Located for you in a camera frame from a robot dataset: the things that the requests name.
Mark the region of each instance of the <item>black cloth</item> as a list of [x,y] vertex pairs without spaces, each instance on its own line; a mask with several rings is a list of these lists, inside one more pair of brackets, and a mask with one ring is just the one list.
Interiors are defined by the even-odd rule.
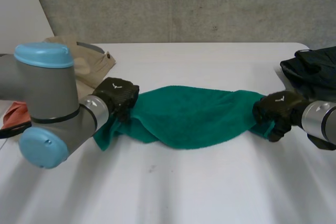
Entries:
[[314,100],[336,101],[336,47],[301,50],[280,63],[292,86]]

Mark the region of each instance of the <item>robotic arm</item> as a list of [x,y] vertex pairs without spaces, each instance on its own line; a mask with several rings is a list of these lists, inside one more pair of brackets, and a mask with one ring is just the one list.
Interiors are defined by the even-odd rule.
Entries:
[[336,150],[336,103],[310,102],[297,93],[281,91],[256,102],[253,114],[259,124],[275,122],[268,135],[271,142],[279,141],[291,126],[299,126],[316,147]]
[[32,127],[19,147],[36,166],[58,166],[111,115],[126,121],[137,101],[139,87],[116,78],[79,101],[73,62],[66,46],[46,42],[19,45],[14,55],[0,57],[0,100],[27,103]]

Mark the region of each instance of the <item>green towel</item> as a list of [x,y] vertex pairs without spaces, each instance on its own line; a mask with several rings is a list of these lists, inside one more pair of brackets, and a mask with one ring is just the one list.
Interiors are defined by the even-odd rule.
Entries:
[[104,151],[114,136],[126,134],[144,143],[161,141],[178,149],[195,149],[228,141],[246,130],[267,136],[272,125],[256,125],[252,108],[263,95],[168,86],[139,95],[131,120],[110,120],[94,135]]

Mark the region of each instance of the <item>gray concrete wall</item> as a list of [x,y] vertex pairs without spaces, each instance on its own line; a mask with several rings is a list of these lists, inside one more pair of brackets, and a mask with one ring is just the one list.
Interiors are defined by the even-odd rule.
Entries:
[[56,35],[87,42],[336,46],[336,0],[40,0]]

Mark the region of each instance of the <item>light blue joint cap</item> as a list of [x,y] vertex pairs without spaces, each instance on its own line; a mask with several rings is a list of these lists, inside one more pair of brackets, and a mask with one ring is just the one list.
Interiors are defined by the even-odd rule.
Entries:
[[54,168],[69,156],[65,142],[54,133],[39,127],[26,129],[20,138],[19,147],[30,163],[41,168]]
[[20,62],[41,68],[68,68],[74,65],[69,48],[58,43],[21,44],[15,48],[14,56]]

